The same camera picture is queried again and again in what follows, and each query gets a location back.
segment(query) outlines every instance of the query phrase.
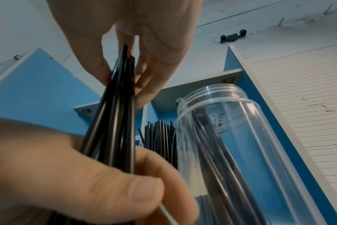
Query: transparent jar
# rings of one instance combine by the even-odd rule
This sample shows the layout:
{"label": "transparent jar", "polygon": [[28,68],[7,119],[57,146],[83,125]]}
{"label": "transparent jar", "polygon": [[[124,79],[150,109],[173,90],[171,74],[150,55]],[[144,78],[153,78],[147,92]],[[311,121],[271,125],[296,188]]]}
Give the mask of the transparent jar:
{"label": "transparent jar", "polygon": [[180,99],[178,169],[203,225],[325,225],[259,105],[228,84]]}

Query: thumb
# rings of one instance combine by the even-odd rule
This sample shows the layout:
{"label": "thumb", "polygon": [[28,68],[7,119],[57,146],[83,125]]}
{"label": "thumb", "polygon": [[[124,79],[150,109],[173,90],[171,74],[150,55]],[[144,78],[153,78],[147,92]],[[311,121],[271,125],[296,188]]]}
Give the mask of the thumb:
{"label": "thumb", "polygon": [[6,176],[22,204],[90,223],[113,224],[146,217],[164,195],[161,179],[123,173],[72,148],[24,153],[16,159],[7,165],[16,167],[13,174],[16,171],[17,176]]}

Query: skin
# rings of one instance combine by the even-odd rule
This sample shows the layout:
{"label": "skin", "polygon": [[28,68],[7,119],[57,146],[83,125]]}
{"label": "skin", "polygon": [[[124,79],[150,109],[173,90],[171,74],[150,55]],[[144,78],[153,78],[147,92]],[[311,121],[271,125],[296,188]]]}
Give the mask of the skin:
{"label": "skin", "polygon": [[134,52],[136,107],[152,100],[173,75],[192,43],[202,0],[47,0],[83,68],[107,85],[111,70],[103,57],[102,36],[113,25],[121,52]]}
{"label": "skin", "polygon": [[[81,138],[0,119],[0,225],[46,224],[50,210],[95,224],[169,224],[160,202],[179,224],[198,218],[186,183],[158,154],[137,147],[130,175],[77,152]],[[133,184],[144,179],[146,199],[133,201]]]}

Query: jar mouth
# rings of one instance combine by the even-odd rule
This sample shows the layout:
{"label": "jar mouth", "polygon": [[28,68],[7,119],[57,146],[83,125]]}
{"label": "jar mouth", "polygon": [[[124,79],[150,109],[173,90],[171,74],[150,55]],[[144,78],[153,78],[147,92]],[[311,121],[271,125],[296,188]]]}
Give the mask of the jar mouth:
{"label": "jar mouth", "polygon": [[246,93],[238,86],[232,84],[215,84],[199,88],[186,95],[178,104],[177,115],[180,115],[185,109],[193,105],[216,98],[226,98],[226,101],[232,99],[247,99]]}

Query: human hand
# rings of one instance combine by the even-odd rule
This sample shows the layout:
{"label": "human hand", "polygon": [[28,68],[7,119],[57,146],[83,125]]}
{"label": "human hand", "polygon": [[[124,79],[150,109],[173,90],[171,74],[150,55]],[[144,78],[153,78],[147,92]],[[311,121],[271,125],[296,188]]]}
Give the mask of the human hand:
{"label": "human hand", "polygon": [[199,214],[176,169],[137,147],[136,172],[123,173],[76,151],[80,136],[0,119],[0,225],[45,225],[51,211],[93,224],[181,225]]}
{"label": "human hand", "polygon": [[203,0],[47,0],[83,68],[107,85],[111,70],[103,57],[102,36],[113,24],[119,52],[134,52],[139,36],[136,107],[151,101],[185,57]]}

